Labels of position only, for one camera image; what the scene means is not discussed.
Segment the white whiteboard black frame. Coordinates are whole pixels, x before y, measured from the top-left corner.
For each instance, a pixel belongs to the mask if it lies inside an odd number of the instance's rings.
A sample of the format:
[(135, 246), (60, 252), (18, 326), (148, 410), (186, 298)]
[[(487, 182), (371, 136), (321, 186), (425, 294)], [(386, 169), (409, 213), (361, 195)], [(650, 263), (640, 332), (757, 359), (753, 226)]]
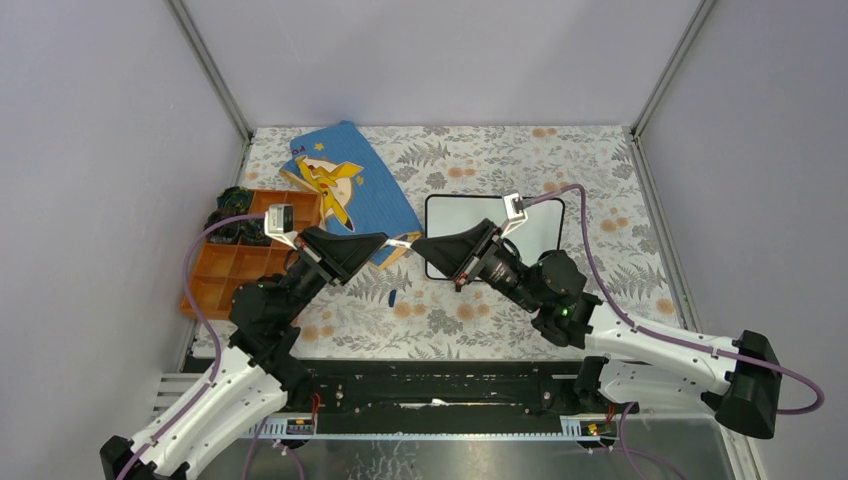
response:
[[(565, 204), (561, 199), (532, 206), (527, 221), (507, 238), (517, 247), (522, 262), (532, 265), (546, 251), (559, 250)], [(483, 219), (500, 226), (506, 220), (500, 196), (430, 195), (425, 201), (427, 237), (441, 237), (471, 229)]]

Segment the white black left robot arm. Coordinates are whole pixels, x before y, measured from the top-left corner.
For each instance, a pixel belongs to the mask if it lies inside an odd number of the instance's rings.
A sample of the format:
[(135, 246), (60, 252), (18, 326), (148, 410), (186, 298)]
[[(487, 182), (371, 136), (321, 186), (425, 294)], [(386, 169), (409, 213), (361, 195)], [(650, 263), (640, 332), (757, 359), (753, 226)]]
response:
[(228, 345), (155, 420), (101, 447), (105, 478), (196, 479), (263, 418), (307, 404), (309, 372), (291, 353), (301, 333), (292, 323), (325, 286), (351, 280), (388, 238), (340, 236), (318, 227), (283, 238), (294, 263), (234, 290), (229, 318), (236, 330)]

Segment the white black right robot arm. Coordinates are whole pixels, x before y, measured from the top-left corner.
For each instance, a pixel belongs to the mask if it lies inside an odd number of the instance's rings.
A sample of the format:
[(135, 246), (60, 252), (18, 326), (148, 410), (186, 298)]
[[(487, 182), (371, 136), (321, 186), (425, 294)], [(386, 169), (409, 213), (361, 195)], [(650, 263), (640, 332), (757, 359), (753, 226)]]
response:
[(657, 400), (710, 411), (719, 424), (742, 435), (774, 437), (782, 375), (771, 368), (777, 356), (766, 336), (746, 330), (730, 338), (625, 321), (611, 302), (585, 292), (587, 278), (566, 252), (547, 250), (526, 265), (490, 220), (461, 233), (415, 240), (410, 247), (456, 287), (481, 281), (533, 314), (533, 328), (550, 343), (620, 355), (659, 375), (651, 380), (595, 359), (589, 375), (573, 386), (583, 410)]

